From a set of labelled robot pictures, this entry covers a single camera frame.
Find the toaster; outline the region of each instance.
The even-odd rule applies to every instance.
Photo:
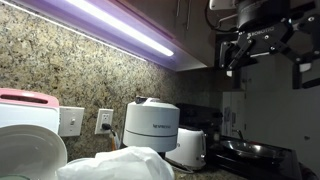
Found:
[[[189,172],[200,170],[205,166],[206,141],[202,130],[179,126],[177,147],[166,153],[166,160],[176,168],[184,168]]]

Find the white outlet cover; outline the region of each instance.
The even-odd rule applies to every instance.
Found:
[[[58,134],[61,137],[80,136],[84,108],[60,106],[60,126]]]
[[[103,130],[102,124],[107,123],[112,126],[113,109],[99,109],[96,129],[94,134],[109,134],[110,130]]]

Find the countertop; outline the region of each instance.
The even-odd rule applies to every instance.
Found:
[[[219,169],[214,166],[205,166],[204,169],[195,172],[194,174],[186,174],[180,171],[174,170],[175,179],[184,179],[184,180],[245,180],[245,178],[240,177],[236,174],[230,173],[228,171]]]

